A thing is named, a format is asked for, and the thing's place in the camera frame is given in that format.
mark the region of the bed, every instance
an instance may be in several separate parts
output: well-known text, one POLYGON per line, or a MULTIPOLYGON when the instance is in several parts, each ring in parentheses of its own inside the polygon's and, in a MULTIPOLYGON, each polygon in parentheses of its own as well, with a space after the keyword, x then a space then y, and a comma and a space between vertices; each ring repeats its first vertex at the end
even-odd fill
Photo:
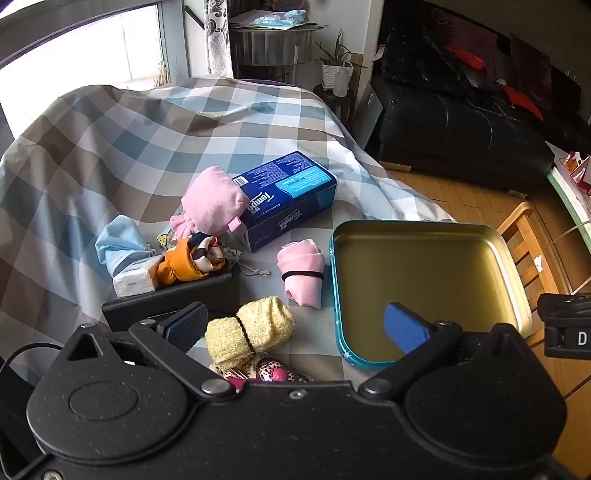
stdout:
MULTIPOLYGON (((298 307, 284 294, 277 251, 313 238, 328 262, 329 238, 344 221, 450 217, 388 178, 316 95, 215 76, 148 92, 74 90, 7 149, 0 162, 0 356, 33 341, 63 343, 77 325, 105 322, 100 306, 115 295, 94 244, 115 216, 133 218, 153 242, 204 168, 238 175, 295 150, 337 177, 335 203, 256 253, 243 249, 246 265, 272 275, 240 275, 240 300, 278 295, 297 327, 276 354, 317 380, 357 383, 363 374, 337 351, 330 275, 322 308, 298 307)), ((203 340, 189 354, 209 362, 203 340)), ((34 384, 54 355, 32 352, 14 368, 34 384)))

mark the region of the white plant pot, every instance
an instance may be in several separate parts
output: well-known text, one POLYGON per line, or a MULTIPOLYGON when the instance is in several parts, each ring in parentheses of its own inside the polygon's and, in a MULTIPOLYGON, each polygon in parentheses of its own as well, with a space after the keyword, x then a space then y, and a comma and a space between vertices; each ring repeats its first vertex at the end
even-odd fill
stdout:
POLYGON ((339 70, 347 72, 348 79, 353 75, 353 67, 337 67, 336 65, 322 65, 322 86, 325 90, 332 90, 335 86, 335 75, 339 70))

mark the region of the yellow towel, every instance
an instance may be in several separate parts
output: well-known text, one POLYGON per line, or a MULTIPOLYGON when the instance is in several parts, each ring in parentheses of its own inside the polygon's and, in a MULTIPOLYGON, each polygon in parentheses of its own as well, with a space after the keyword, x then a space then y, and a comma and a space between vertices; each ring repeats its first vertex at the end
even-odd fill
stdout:
MULTIPOLYGON (((293 332, 294 319, 278 297, 247 303, 236 315, 256 353, 281 345, 293 332)), ((234 317, 209 322, 205 341, 213 363, 222 369, 242 365, 253 355, 240 323, 234 317)))

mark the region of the metal tin tray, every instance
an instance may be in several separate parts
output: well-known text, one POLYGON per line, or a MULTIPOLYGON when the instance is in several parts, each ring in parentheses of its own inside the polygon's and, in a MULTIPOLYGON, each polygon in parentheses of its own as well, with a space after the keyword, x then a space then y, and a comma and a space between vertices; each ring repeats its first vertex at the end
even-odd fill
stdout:
POLYGON ((505 241, 486 225, 352 220, 330 240, 341 355, 361 368, 402 357, 384 332, 398 301, 423 318, 487 332, 499 322, 530 333, 531 311, 505 241))

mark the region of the window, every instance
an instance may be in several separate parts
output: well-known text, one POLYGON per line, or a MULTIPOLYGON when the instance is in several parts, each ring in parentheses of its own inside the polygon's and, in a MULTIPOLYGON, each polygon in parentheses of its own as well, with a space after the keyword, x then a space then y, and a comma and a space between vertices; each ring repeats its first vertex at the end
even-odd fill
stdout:
MULTIPOLYGON (((7 9, 33 3, 15 0, 7 9)), ((71 30, 15 59, 0 70, 0 105, 16 138, 75 88, 106 84, 149 90, 161 69, 158 8, 150 5, 71 30)))

